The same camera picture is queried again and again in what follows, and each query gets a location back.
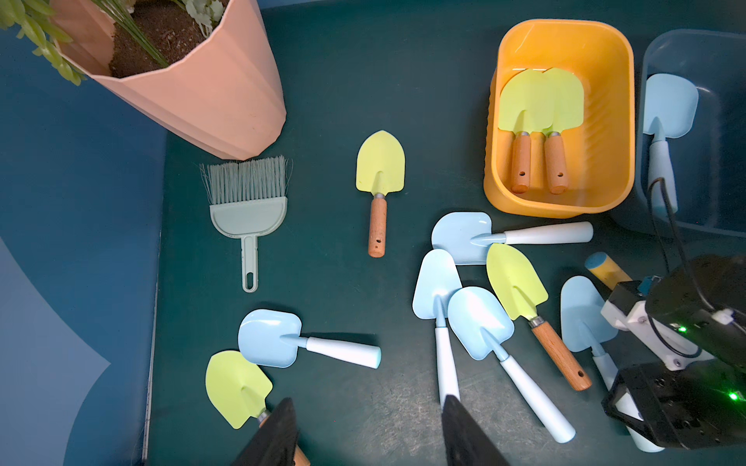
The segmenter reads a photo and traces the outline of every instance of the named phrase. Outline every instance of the light blue curved panel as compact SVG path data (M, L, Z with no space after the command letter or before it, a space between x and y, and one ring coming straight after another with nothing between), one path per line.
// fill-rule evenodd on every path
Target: light blue curved panel
M88 391L109 362L47 304L0 238L0 436L6 465L61 465Z
M64 324L111 365L69 438L45 430L26 440L63 435L65 465L139 464L166 130L95 81L68 83L33 48L0 31L0 236ZM0 445L14 429L0 423Z

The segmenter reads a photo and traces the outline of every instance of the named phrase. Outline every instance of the green leaves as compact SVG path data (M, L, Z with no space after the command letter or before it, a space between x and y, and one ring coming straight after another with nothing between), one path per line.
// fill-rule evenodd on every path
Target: green leaves
M225 7L219 0L172 0L176 4L182 4L186 12L191 16L207 39L213 33L213 29L220 23Z
M28 37L37 47L32 52L34 55L44 56L63 78L79 86L82 74L65 60L49 40L72 41L65 31L49 21L49 17L53 15L54 10L43 0L0 0L0 28L8 29L15 24L19 25L21 28L16 37Z

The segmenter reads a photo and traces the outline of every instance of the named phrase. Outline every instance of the brush handle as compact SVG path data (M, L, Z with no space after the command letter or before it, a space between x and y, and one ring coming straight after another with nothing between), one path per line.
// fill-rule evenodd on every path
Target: brush handle
M267 419L269 419L269 416L264 417L261 421L259 421L259 427L263 426L265 422L267 422ZM311 466L311 462L306 457L305 453L303 453L303 450L298 446L298 444L295 444L295 453L293 454L292 460L295 463L295 466Z
M575 391L587 390L592 382L586 375L575 356L565 346L565 342L557 335L552 326L541 318L534 318L531 323L531 331L542 344L554 364L565 376L570 386Z
M593 356L593 362L596 363L598 371L601 372L601 378L604 379L604 385L607 389L610 390L612 385L614 385L616 374L617 372L619 372L616 364L614 364L614 361L611 359L611 356L609 356L608 353L604 354L603 356ZM624 394L624 396L621 397L621 399L616 403L616 408L619 410L619 412L622 412L634 418L638 418L642 421L642 419L640 418L639 410L637 409L637 405L635 404L635 400L632 399L629 393L626 393ZM631 428L628 427L627 430L630 431L632 440L635 442L635 446L639 450L646 453L655 453L664 450L663 447L655 445L653 442L647 440L645 437L638 434Z
M517 133L513 140L513 161L510 167L510 190L523 194L531 186L531 135Z
M570 186L567 176L567 162L565 161L565 143L562 135L551 133L544 142L544 158L547 165L547 182L549 192L562 194Z
M445 397L454 395L459 400L459 380L456 375L456 362L454 352L451 349L451 335L448 327L436 327L435 346L438 358L438 392L440 394L440 407L445 405Z
M259 288L256 236L241 236L241 272L243 291L247 293L255 292ZM251 274L251 287L249 287L248 274Z
M518 391L531 407L536 416L544 424L552 438L557 443L564 444L575 436L575 428L568 422L564 415L552 403L546 393L533 381L526 371L518 364L512 356L508 356L500 365L513 380Z
M340 361L352 362L377 369L380 364L380 348L352 341L327 340L309 337L306 349Z
M368 235L370 257L383 257L386 253L386 197L376 194L371 203L371 227Z

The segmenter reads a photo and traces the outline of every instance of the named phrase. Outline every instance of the blue plastic bin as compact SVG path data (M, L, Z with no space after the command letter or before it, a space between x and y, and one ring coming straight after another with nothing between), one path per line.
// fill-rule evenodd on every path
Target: blue plastic bin
M645 193L652 136L642 133L645 83L656 73L699 90L692 129L668 139L676 179L677 223L695 231L746 237L746 35L677 29L658 36L642 61L635 186L611 212L622 227L652 233ZM662 233L670 235L663 222Z

